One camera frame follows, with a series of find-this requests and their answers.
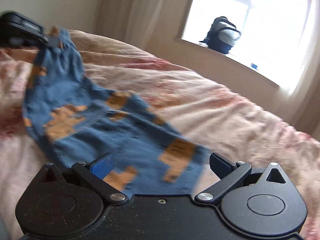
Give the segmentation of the blue patterned children's pants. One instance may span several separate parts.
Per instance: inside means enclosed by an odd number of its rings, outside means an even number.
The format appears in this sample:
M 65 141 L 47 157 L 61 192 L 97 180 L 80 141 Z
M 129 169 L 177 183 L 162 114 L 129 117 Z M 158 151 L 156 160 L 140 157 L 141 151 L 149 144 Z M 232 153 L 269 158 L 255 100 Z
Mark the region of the blue patterned children's pants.
M 53 28 L 61 48 L 36 55 L 22 105 L 29 135 L 46 157 L 69 168 L 111 153 L 115 165 L 104 178 L 126 195 L 190 194 L 209 151 L 185 139 L 136 93 L 101 87 L 84 72 L 84 61 L 121 67 L 157 62 L 139 48 L 117 42 L 80 54 L 69 31 Z

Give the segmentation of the pink floral bed cover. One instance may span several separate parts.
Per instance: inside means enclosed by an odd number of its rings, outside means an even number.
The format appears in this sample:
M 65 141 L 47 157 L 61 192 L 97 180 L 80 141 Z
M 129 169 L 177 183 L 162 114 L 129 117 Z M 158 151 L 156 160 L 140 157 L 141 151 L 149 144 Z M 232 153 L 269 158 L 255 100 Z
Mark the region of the pink floral bed cover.
M 308 206 L 305 239 L 319 239 L 319 142 L 226 86 L 111 38 L 73 30 L 85 73 L 97 84 L 132 90 L 193 142 L 253 166 L 278 162 Z M 22 232 L 15 206 L 46 159 L 27 135 L 21 103 L 37 50 L 1 49 L 1 226 Z

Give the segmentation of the beige left curtain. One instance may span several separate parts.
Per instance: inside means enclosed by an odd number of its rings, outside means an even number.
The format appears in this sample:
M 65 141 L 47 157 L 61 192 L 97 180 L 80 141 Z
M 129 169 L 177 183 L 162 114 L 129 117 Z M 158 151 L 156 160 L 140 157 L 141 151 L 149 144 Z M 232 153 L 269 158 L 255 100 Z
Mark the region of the beige left curtain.
M 148 50 L 166 59 L 182 57 L 192 0 L 98 0 L 94 32 Z

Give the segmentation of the beige curtain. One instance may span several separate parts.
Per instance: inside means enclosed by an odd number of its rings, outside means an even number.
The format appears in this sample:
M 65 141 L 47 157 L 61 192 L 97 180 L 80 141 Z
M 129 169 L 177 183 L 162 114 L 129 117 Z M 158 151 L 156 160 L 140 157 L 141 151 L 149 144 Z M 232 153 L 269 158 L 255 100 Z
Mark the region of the beige curtain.
M 98 0 L 94 32 L 148 50 L 166 59 L 182 57 L 192 0 Z
M 275 114 L 296 130 L 314 135 L 319 126 L 319 0 L 313 37 L 306 54 L 306 65 L 295 88 L 280 88 Z

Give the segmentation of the beige right curtain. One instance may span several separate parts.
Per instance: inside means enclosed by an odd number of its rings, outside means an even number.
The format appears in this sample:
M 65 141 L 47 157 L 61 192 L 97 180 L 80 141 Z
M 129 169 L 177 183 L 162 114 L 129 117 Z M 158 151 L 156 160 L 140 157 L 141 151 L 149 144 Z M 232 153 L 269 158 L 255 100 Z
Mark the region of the beige right curtain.
M 319 0 L 313 37 L 306 54 L 306 65 L 295 88 L 280 88 L 275 114 L 296 130 L 314 135 L 319 126 Z

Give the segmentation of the small blue box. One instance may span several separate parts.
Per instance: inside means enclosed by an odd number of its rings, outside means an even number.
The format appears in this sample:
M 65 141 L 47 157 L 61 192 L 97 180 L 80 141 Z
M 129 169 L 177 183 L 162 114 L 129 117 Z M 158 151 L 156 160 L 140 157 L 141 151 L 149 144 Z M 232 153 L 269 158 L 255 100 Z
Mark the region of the small blue box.
M 251 64 L 251 67 L 254 68 L 254 69 L 257 69 L 257 68 L 258 68 L 257 65 L 256 65 L 256 64 L 253 64 L 253 63 Z

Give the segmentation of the navy blue backpack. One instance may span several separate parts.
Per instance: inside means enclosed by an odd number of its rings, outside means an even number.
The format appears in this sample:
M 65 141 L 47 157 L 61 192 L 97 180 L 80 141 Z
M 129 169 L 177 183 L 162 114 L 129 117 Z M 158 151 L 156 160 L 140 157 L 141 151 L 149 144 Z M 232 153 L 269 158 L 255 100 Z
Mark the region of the navy blue backpack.
M 240 37 L 241 32 L 236 26 L 227 17 L 220 16 L 214 20 L 207 36 L 200 42 L 206 44 L 208 48 L 226 55 Z

